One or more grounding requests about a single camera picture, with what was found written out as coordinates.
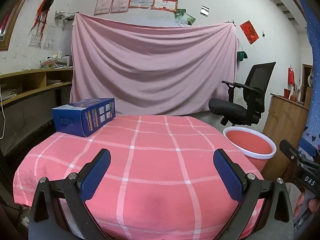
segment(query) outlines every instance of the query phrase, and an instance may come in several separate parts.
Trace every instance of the blue gripper pad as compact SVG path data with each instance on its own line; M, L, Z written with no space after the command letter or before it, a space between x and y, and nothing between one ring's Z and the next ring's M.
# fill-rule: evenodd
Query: blue gripper pad
M225 156L223 156L222 151L222 149L218 149L214 152L213 164L218 171L220 178L222 179L222 182L226 187L230 197L240 203L243 199L243 183L241 182L231 165L228 163L228 160L226 160L226 158L229 159L229 162L233 162L224 151L223 153Z
M93 197L104 174L111 163L111 154L108 150L102 149L92 160L87 163L79 172L77 180L80 188L80 199L85 202Z
M312 144L310 144L308 141L306 141L305 139L301 138L299 140L299 146L307 153L309 154L311 157L315 157L316 156L316 149L313 147Z

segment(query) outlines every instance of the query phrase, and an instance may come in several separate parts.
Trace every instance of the chair seat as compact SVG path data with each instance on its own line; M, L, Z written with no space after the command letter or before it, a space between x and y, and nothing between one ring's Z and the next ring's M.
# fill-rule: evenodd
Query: chair seat
M213 114L223 115L233 124L245 124L247 109L243 106L225 100L211 98L209 100L209 109ZM253 114L252 123L258 124L259 120L260 116L258 114Z

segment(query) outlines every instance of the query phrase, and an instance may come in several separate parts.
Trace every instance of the hanging red bag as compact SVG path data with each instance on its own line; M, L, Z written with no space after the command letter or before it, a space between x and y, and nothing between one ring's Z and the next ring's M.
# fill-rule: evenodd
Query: hanging red bag
M288 84L294 86L294 72L291 67L288 68Z

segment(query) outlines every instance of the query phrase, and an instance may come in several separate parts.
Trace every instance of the polka dot curtain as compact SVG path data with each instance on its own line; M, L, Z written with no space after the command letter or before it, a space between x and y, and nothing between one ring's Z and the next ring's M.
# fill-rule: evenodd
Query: polka dot curtain
M320 25L305 0L300 0L307 19L307 34L313 52L313 89L309 116L302 137L320 149Z

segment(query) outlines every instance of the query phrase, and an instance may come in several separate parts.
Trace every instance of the pink checkered tablecloth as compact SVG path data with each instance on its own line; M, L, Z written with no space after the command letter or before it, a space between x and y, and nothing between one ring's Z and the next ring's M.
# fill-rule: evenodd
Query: pink checkered tablecloth
M63 179L106 148L111 165L86 202L119 239L212 240L235 210L212 161L223 148L246 173L258 170L224 136L192 117L120 116L88 138L57 132L34 147L14 176L14 200L31 206L42 176ZM260 200L245 229L249 234Z

